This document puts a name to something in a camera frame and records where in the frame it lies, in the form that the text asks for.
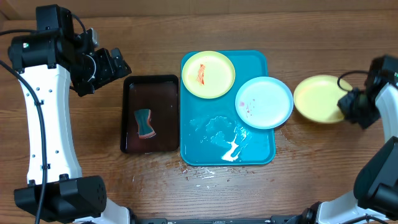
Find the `yellow-green plate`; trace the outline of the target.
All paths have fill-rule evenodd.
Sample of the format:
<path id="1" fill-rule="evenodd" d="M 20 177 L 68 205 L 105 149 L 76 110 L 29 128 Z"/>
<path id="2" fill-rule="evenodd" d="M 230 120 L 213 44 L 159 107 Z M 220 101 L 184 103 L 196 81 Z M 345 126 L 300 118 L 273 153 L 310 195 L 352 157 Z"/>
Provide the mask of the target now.
<path id="1" fill-rule="evenodd" d="M 305 118 L 316 123 L 332 124 L 344 120 L 337 103 L 347 94 L 331 75 L 316 75 L 300 82 L 294 90 L 294 105 Z"/>
<path id="2" fill-rule="evenodd" d="M 233 86 L 236 71 L 231 60 L 222 53 L 202 51 L 192 55 L 183 65 L 182 81 L 193 95 L 213 99 L 225 95 Z"/>

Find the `green and orange sponge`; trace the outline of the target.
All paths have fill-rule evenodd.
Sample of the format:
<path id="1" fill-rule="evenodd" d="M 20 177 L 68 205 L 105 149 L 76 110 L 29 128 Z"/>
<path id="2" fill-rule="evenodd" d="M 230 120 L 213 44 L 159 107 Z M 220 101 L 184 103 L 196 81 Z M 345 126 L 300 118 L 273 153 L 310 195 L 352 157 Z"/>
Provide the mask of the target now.
<path id="1" fill-rule="evenodd" d="M 141 109 L 134 112 L 139 139 L 147 139 L 156 135 L 156 132 L 150 124 L 151 114 L 150 109 Z"/>

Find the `light blue plate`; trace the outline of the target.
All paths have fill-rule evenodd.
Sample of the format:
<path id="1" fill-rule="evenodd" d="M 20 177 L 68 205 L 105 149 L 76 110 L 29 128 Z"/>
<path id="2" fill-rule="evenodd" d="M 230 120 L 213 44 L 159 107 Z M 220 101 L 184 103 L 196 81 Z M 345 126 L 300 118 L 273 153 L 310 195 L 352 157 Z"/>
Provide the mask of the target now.
<path id="1" fill-rule="evenodd" d="M 284 124 L 294 108 L 288 86 L 273 77 L 256 77 L 238 90 L 235 98 L 238 116 L 257 129 L 273 129 Z"/>

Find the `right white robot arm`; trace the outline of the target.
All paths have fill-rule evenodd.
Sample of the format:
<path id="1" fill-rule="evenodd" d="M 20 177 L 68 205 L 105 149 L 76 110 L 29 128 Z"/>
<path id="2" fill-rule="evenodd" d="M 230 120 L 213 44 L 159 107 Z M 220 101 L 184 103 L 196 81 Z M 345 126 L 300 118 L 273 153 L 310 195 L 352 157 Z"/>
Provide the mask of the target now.
<path id="1" fill-rule="evenodd" d="M 337 102 L 350 123 L 363 129 L 382 120 L 385 143 L 359 172 L 353 190 L 317 202 L 288 223 L 387 223 L 397 220 L 397 58 L 372 60 L 364 90 L 348 90 Z"/>

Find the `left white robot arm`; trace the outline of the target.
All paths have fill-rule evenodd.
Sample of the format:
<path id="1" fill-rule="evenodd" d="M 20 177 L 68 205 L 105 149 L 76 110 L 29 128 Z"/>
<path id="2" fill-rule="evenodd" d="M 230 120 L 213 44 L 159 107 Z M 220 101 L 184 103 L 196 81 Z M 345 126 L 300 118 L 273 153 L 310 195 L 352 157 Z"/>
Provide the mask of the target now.
<path id="1" fill-rule="evenodd" d="M 73 144 L 69 96 L 92 94 L 130 74 L 119 49 L 99 48 L 96 32 L 59 29 L 13 38 L 8 70 L 24 93 L 29 129 L 27 187 L 16 205 L 37 222 L 132 223 L 130 209 L 114 203 L 100 176 L 84 177 Z"/>

